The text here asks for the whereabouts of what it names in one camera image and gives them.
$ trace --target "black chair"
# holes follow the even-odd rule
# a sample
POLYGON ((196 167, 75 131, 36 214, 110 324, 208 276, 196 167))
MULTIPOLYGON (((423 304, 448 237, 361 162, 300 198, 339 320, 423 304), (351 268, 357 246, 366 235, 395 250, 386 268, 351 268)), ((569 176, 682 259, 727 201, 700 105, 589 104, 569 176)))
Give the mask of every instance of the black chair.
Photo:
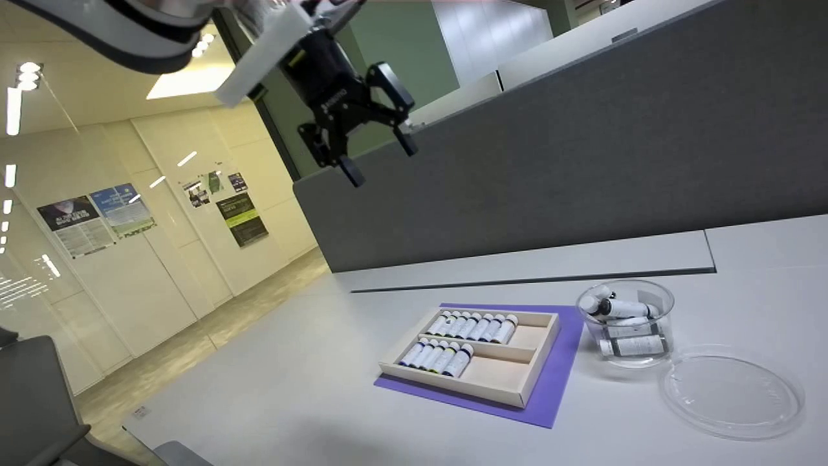
POLYGON ((18 342, 18 334, 4 329, 4 325, 0 325, 0 346, 7 346, 12 342, 18 342))
POLYGON ((79 422, 49 335, 18 338, 0 329, 0 462, 131 466, 96 444, 79 422))

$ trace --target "gray partition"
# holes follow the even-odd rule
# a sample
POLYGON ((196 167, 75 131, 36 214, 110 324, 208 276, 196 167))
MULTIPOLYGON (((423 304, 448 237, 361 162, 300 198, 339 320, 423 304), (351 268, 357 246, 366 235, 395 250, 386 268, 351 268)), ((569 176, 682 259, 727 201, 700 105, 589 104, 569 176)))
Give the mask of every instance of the gray partition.
POLYGON ((295 193, 337 272, 826 213, 826 22, 727 0, 295 193))

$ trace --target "clear petri dish lid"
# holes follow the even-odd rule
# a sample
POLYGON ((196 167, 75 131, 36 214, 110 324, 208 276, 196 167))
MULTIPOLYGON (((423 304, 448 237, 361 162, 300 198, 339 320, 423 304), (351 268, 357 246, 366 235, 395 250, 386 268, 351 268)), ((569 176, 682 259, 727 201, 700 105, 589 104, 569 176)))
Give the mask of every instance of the clear petri dish lid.
POLYGON ((801 420, 801 391, 765 365, 732 354, 677 354, 663 376, 664 404, 698 429, 767 439, 801 420))

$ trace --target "test tube rack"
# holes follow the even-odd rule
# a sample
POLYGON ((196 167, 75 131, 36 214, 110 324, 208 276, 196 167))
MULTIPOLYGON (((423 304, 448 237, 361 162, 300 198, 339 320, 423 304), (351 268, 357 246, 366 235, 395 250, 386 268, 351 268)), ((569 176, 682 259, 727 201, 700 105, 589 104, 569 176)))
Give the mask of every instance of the test tube rack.
POLYGON ((379 370, 400 381, 412 381, 412 383, 422 383, 422 386, 432 386, 452 392, 466 392, 474 398, 487 398, 493 404, 525 405, 538 381, 538 373, 546 363, 546 354, 553 346, 553 338, 558 334, 556 312, 462 308, 470 312, 514 315, 518 329, 506 343, 454 338, 457 343, 474 346, 474 357, 457 378, 400 365, 400 357, 422 335, 430 338, 427 329, 434 324, 434 317, 443 317, 444 310, 452 310, 452 308, 430 310, 406 335, 400 335, 392 343, 392 348, 379 360, 379 370))

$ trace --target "framed poster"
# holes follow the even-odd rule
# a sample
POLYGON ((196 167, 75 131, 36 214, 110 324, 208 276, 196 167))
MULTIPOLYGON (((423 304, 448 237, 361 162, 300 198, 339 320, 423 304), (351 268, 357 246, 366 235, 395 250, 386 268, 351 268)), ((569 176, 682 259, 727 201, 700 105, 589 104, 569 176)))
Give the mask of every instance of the framed poster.
POLYGON ((109 244, 113 244, 113 235, 88 197, 53 201, 36 209, 73 259, 102 250, 109 244))
POLYGON ((130 237, 154 228, 146 203, 131 183, 93 191, 91 198, 115 237, 130 237))
POLYGON ((240 247, 268 235, 249 193, 234 193, 214 203, 240 247))

